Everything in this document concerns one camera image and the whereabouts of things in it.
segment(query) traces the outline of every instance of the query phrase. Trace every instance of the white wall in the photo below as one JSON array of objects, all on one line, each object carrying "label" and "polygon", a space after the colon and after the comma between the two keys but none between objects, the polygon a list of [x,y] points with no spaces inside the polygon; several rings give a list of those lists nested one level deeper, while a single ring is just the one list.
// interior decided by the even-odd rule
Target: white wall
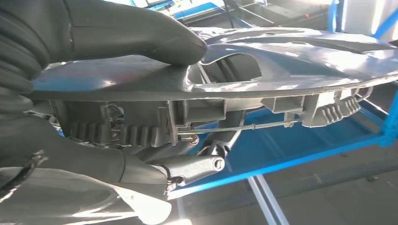
[{"label": "white wall", "polygon": [[[371,36],[397,8],[397,0],[345,0],[343,29],[348,33]],[[398,39],[398,26],[392,27],[382,39],[385,41]]]}]

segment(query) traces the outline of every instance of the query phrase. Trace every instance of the wire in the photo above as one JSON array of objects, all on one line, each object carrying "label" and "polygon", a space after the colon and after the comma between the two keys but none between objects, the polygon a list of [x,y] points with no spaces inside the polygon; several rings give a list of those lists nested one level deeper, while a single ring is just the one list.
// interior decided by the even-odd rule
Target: wire
[{"label": "wire", "polygon": [[367,99],[372,94],[372,92],[373,92],[373,86],[367,88],[367,91],[364,94],[364,96],[357,94],[358,96],[360,96],[360,98],[357,99],[357,102]]},{"label": "wire", "polygon": [[227,6],[227,2],[226,2],[226,0],[222,0],[222,1],[224,2],[225,11],[227,11],[227,17],[228,17],[228,20],[230,21],[231,28],[235,28],[234,22],[232,21],[232,18],[231,18],[230,10],[228,9],[228,6]]},{"label": "wire", "polygon": [[178,134],[179,135],[194,135],[194,134],[205,134],[205,133],[237,131],[237,130],[255,130],[255,129],[260,129],[260,128],[270,128],[270,127],[276,127],[276,126],[281,126],[281,125],[293,124],[293,123],[298,123],[301,121],[302,121],[302,119],[296,119],[296,120],[287,120],[287,121],[280,121],[280,122],[274,122],[274,123],[251,124],[251,125],[240,126],[240,127],[186,130],[186,131],[179,131]]},{"label": "wire", "polygon": [[43,154],[43,150],[32,154],[31,158],[20,172],[13,179],[0,187],[0,203],[11,197],[12,194],[31,176],[36,167],[43,161],[47,160],[47,157],[44,157]]}]

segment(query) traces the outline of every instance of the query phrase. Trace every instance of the bolt head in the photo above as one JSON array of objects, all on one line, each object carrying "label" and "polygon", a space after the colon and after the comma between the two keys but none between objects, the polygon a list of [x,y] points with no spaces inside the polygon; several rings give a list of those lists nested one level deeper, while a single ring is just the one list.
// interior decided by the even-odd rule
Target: bolt head
[{"label": "bolt head", "polygon": [[172,184],[169,184],[169,185],[167,185],[167,191],[172,191],[172,190],[174,190],[175,188],[177,187],[177,184],[176,183],[172,183]]},{"label": "bolt head", "polygon": [[225,166],[225,160],[223,158],[219,157],[214,160],[214,168],[216,171],[223,170],[224,166]]},{"label": "bolt head", "polygon": [[191,138],[192,138],[192,140],[189,141],[190,145],[195,146],[199,143],[199,137],[197,135],[192,135]]}]

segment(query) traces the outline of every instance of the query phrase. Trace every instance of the black cable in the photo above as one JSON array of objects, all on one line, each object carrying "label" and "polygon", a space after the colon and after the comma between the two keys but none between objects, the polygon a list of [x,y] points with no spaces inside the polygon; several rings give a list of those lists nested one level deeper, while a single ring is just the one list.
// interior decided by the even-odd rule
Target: black cable
[{"label": "black cable", "polygon": [[229,11],[228,6],[227,6],[227,2],[225,0],[222,0],[222,1],[224,2],[225,11],[227,11],[227,17],[228,17],[228,19],[229,19],[229,21],[231,23],[231,28],[235,28],[234,22],[232,21],[232,16],[230,15],[230,11]]},{"label": "black cable", "polygon": [[32,154],[31,158],[20,172],[13,179],[0,187],[0,203],[11,197],[12,194],[31,176],[36,167],[43,161],[47,160],[47,157],[44,157],[43,154],[43,150]]}]

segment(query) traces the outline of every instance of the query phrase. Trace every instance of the metal rail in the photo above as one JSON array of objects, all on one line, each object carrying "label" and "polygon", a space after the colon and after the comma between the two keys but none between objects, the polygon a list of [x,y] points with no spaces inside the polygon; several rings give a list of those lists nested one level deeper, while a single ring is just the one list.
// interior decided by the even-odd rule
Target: metal rail
[{"label": "metal rail", "polygon": [[302,119],[296,120],[287,120],[287,121],[280,121],[274,123],[264,123],[264,124],[251,124],[241,127],[226,127],[226,128],[213,128],[213,129],[198,129],[198,130],[187,130],[187,131],[179,131],[179,135],[194,135],[194,134],[205,134],[205,133],[213,133],[213,132],[225,132],[225,131],[237,131],[237,130],[255,130],[260,128],[270,128],[270,127],[277,127],[282,125],[290,125],[294,123],[301,122]]},{"label": "metal rail", "polygon": [[264,17],[262,17],[262,16],[260,16],[260,15],[257,15],[257,14],[255,14],[254,12],[251,12],[251,11],[249,11],[249,10],[243,8],[242,6],[239,6],[239,9],[241,9],[241,10],[247,12],[247,13],[250,13],[250,14],[252,14],[253,16],[255,16],[255,17],[257,17],[257,18],[260,18],[260,19],[262,19],[262,20],[265,20],[265,21],[267,21],[267,22],[269,22],[269,23],[274,24],[274,22],[272,22],[272,21],[270,21],[270,20],[268,20],[268,19],[266,19],[266,18],[264,18]]}]

